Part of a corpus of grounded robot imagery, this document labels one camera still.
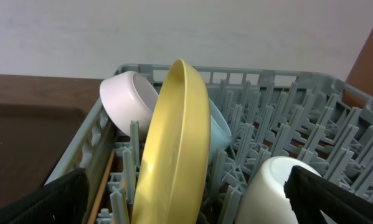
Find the yellow plate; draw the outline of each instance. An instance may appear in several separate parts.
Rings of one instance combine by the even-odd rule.
[[[210,107],[200,74],[182,59],[161,88],[144,147],[132,223],[197,220],[210,148]]]

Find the white wall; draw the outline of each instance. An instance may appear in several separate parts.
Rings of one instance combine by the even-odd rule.
[[[373,0],[0,0],[0,73],[105,78],[182,57],[345,80],[372,27]]]

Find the plastic grid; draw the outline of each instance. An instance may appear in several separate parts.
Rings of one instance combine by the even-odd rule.
[[[159,90],[151,73],[144,75]],[[298,78],[289,88],[276,91],[275,82],[268,82],[263,90],[244,81],[242,88],[235,90],[226,79],[215,86],[216,92],[210,91],[209,84],[210,98],[232,133],[232,145],[226,152],[219,151],[209,167],[202,199],[201,211],[215,204],[221,208],[216,223],[233,222],[250,181],[272,156],[296,157],[323,178],[373,203],[373,124],[357,135],[362,109],[342,103],[342,92],[327,95],[316,83],[297,94]],[[139,170],[139,151],[133,150],[139,149],[138,124],[132,122],[131,128],[131,142],[117,142],[115,147],[116,155],[124,161],[123,172],[111,173],[107,183],[115,209],[113,213],[103,209],[97,223],[109,223],[112,218],[116,224],[129,223],[126,204],[133,203]],[[204,212],[197,222],[210,223]]]

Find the light blue bowl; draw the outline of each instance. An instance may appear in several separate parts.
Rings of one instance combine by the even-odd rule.
[[[218,150],[225,150],[231,142],[231,134],[228,124],[226,123],[221,112],[216,105],[210,100],[210,115],[211,115],[211,139],[210,139],[210,154],[209,164],[214,161]]]

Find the dish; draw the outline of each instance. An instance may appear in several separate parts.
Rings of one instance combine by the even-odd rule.
[[[139,121],[139,138],[145,139],[158,94],[141,74],[128,71],[103,80],[100,99],[113,123],[131,136],[131,121]]]
[[[200,74],[182,59],[163,83],[144,147],[132,223],[195,223],[204,191],[210,108]]]
[[[283,190],[291,168],[296,165],[320,176],[311,166],[297,159],[283,156],[269,158],[248,186],[239,205],[235,223],[298,224],[290,200]]]
[[[210,156],[209,164],[214,161],[218,150],[225,150],[231,140],[231,133],[225,118],[218,110],[216,105],[210,100],[210,114],[211,114],[211,140],[210,140]]]

